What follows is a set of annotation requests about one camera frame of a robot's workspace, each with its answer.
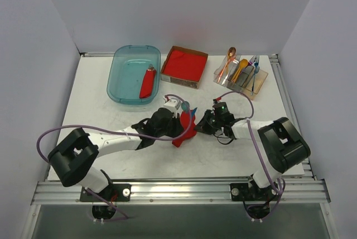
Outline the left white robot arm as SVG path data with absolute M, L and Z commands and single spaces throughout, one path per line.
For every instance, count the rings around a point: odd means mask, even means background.
M 180 115 L 160 108 L 150 118 L 114 133 L 88 133 L 82 127 L 76 128 L 47 158 L 64 187 L 80 185 L 99 200 L 108 200 L 114 193 L 114 184 L 104 170 L 93 167 L 97 158 L 140 150 L 165 137 L 179 137 L 183 132 Z

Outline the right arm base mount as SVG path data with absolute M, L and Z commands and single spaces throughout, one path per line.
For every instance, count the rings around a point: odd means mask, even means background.
M 259 188 L 254 180 L 230 184 L 231 200 L 235 202 L 270 202 L 277 200 L 278 194 L 271 186 Z

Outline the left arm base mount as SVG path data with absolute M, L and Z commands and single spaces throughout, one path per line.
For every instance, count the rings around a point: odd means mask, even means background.
M 132 185 L 129 183 L 113 183 L 107 186 L 97 195 L 108 202 L 129 202 L 131 198 Z M 82 188 L 79 200 L 81 202 L 101 202 L 102 200 L 93 196 Z

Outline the teal plastic spoon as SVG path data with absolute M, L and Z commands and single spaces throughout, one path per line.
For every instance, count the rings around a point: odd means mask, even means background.
M 190 110 L 190 104 L 187 101 L 181 103 L 181 109 L 183 112 L 188 112 Z

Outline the red paper napkin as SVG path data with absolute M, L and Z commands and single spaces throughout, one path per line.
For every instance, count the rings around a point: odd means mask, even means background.
M 181 144 L 188 139 L 193 138 L 196 134 L 197 131 L 194 130 L 195 125 L 195 115 L 191 115 L 191 111 L 189 112 L 182 112 L 180 115 L 180 123 L 181 126 L 184 128 L 184 135 L 176 140 L 172 141 L 172 144 L 175 147 L 180 147 Z

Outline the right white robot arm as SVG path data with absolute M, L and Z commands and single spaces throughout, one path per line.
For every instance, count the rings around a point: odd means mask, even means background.
M 206 110 L 195 130 L 207 135 L 221 131 L 230 140 L 247 139 L 253 142 L 261 165 L 252 175 L 253 182 L 247 186 L 247 192 L 253 199 L 261 199 L 266 195 L 268 186 L 311 155 L 308 144 L 287 117 L 274 121 L 235 118 L 225 102 Z

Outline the blue plastic knife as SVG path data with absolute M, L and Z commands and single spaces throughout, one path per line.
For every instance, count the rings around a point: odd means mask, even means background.
M 191 115 L 194 116 L 196 113 L 197 107 L 191 110 Z

